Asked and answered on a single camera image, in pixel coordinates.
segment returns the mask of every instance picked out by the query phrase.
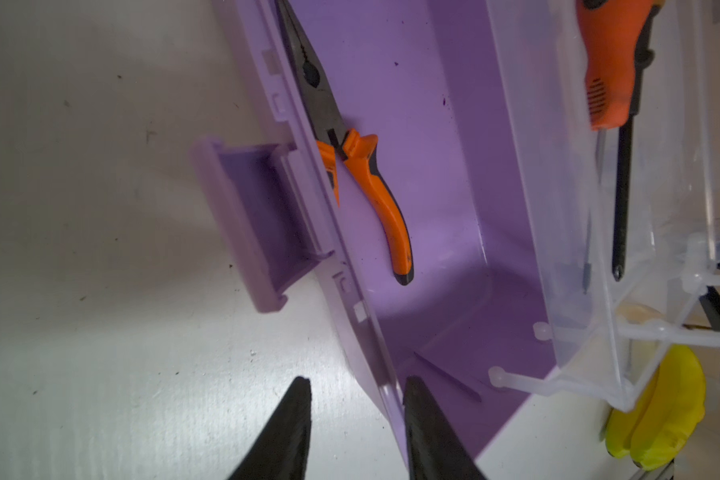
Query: screwdriver shaft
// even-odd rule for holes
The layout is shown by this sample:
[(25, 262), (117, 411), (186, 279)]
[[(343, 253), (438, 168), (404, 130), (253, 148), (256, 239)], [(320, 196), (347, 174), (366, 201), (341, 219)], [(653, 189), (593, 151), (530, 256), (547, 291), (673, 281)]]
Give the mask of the screwdriver shaft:
[(614, 206), (614, 251), (611, 270), (616, 281), (624, 276), (626, 232), (630, 212), (630, 171), (632, 167), (632, 130), (634, 116), (619, 127), (619, 153), (616, 161), (616, 202)]

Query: purple plastic toolbox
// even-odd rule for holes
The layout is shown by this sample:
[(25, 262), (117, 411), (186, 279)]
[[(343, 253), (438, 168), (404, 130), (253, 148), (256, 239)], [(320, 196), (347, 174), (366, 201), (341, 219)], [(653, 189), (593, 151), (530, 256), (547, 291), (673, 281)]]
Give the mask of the purple plastic toolbox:
[(292, 0), (348, 127), (379, 136), (414, 252), (408, 286), (343, 168), (336, 205), (273, 3), (214, 5), (270, 143), (204, 138), (192, 162), (253, 302), (280, 310), (314, 270), (403, 455), (402, 388), (418, 375), (476, 456), (528, 396), (493, 388), (488, 369), (555, 366), (533, 335), (547, 313), (486, 1)]

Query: white floor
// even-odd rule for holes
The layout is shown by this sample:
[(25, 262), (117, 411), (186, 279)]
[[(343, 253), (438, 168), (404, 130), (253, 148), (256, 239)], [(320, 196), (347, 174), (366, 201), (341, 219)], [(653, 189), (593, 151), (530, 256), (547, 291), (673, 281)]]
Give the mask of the white floor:
[[(0, 480), (226, 478), (296, 375), (308, 478), (407, 477), (311, 276), (258, 315), (186, 152), (262, 140), (207, 0), (0, 2)], [(626, 479), (605, 406), (534, 398), (502, 478)]]

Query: orange plier handle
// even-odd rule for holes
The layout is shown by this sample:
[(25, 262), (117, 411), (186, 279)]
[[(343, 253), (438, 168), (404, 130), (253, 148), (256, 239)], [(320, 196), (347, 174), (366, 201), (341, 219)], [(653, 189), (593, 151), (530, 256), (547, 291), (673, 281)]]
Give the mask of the orange plier handle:
[[(331, 145), (318, 140), (318, 149), (326, 166), (328, 178), (331, 180), (333, 193), (338, 203), (338, 178), (336, 178), (336, 152)], [(384, 182), (382, 174), (376, 164), (376, 146), (378, 136), (366, 135), (361, 137), (354, 129), (349, 129), (342, 148), (346, 159), (344, 165), (355, 178), (365, 197), (370, 200), (376, 215), (382, 222), (384, 234), (389, 244), (389, 253), (392, 257), (392, 271), (394, 278), (401, 284), (407, 285), (413, 280), (413, 251), (408, 227), (400, 211), (398, 202)]]

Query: screwdriver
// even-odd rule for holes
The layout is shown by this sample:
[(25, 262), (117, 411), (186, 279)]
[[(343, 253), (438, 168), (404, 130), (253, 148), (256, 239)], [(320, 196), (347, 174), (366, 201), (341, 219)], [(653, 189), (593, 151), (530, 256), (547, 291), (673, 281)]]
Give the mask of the screwdriver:
[[(576, 16), (587, 53), (584, 82), (590, 125), (597, 131), (595, 162), (600, 175), (605, 132), (619, 129), (611, 270), (624, 277), (626, 221), (629, 211), (633, 118), (640, 109), (643, 70), (653, 61), (648, 49), (653, 17), (663, 0), (578, 0)], [(591, 217), (587, 221), (584, 292), (589, 289)]]

